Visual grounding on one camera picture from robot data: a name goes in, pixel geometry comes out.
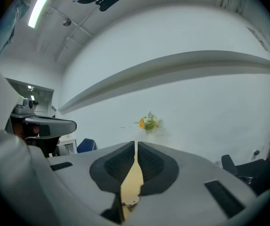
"blue chair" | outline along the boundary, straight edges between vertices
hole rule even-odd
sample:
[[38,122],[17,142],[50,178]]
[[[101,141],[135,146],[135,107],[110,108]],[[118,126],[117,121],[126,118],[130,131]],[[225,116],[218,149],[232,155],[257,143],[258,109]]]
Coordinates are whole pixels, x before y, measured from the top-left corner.
[[85,153],[96,150],[95,141],[85,138],[77,147],[77,153]]

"small bouquet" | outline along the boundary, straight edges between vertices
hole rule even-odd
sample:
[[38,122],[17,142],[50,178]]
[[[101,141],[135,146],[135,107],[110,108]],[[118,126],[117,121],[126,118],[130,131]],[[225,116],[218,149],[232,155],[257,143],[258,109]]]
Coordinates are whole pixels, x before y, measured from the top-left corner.
[[144,116],[142,119],[140,119],[139,122],[136,123],[139,124],[139,127],[142,129],[151,130],[154,128],[160,128],[162,124],[162,119],[158,119],[150,112],[147,116]]

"yellow flower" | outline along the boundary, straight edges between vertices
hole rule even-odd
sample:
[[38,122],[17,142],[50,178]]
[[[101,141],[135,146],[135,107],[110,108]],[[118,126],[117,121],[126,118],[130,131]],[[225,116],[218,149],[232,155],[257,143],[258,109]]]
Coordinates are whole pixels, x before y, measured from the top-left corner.
[[139,127],[144,128],[144,122],[139,122]]

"white desk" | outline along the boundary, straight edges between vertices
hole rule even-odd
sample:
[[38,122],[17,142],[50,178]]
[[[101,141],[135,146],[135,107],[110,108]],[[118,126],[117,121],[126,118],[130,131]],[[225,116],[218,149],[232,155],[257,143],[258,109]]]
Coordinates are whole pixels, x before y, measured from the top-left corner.
[[63,145],[65,146],[67,155],[70,154],[77,154],[76,150],[76,138],[64,138],[64,139],[59,139],[60,143],[58,145]]

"ceiling light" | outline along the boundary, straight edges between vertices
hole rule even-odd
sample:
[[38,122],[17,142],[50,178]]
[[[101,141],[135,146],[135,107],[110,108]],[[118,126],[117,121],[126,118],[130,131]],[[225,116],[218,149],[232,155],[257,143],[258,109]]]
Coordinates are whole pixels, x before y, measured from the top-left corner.
[[39,15],[40,15],[40,13],[41,13],[41,10],[42,10],[43,6],[44,6],[45,3],[46,3],[46,1],[47,1],[47,0],[37,0],[37,1],[36,1],[36,4],[35,4],[35,6],[34,6],[34,8],[33,8],[33,11],[32,11],[32,13],[31,13],[31,16],[30,16],[30,19],[29,19],[29,23],[28,23],[28,25],[29,25],[30,27],[32,27],[32,28],[35,27],[36,21],[37,21]]

